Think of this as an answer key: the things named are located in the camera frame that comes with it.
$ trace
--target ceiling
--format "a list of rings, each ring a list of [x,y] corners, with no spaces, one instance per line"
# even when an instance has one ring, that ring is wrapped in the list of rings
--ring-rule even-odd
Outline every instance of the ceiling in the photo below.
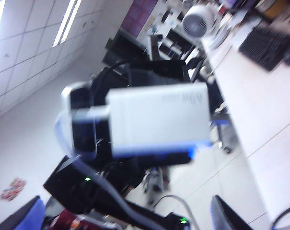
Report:
[[[84,51],[105,0],[82,0],[66,41],[52,48],[69,0],[6,0],[0,23],[0,115]]]

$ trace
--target red object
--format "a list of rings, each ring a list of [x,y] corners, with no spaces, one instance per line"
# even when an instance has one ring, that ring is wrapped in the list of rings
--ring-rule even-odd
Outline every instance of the red object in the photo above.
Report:
[[[13,200],[24,188],[26,181],[16,177],[10,184],[10,188],[3,190],[0,198],[2,200]]]
[[[50,230],[70,230],[72,223],[75,222],[77,216],[67,210],[63,210],[61,214],[52,222]],[[84,230],[102,230],[99,226],[94,225],[86,220],[79,220],[79,227]]]

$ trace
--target green led light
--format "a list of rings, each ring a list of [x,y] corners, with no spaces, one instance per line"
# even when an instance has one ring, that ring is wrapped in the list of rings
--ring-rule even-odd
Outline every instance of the green led light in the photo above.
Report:
[[[187,221],[186,218],[182,218],[182,219],[180,219],[180,223],[181,223],[181,224],[187,224],[188,221]]]

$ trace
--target white desk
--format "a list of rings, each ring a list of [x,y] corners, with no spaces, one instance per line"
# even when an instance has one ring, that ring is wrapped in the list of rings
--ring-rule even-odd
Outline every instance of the white desk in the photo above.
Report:
[[[273,220],[290,207],[290,67],[266,72],[230,48],[231,37],[204,48]]]

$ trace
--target keyboard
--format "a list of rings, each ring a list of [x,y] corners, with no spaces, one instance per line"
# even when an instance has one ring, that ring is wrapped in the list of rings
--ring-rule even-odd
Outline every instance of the keyboard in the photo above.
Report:
[[[290,46],[290,35],[257,27],[239,47],[239,51],[252,61],[271,71]]]

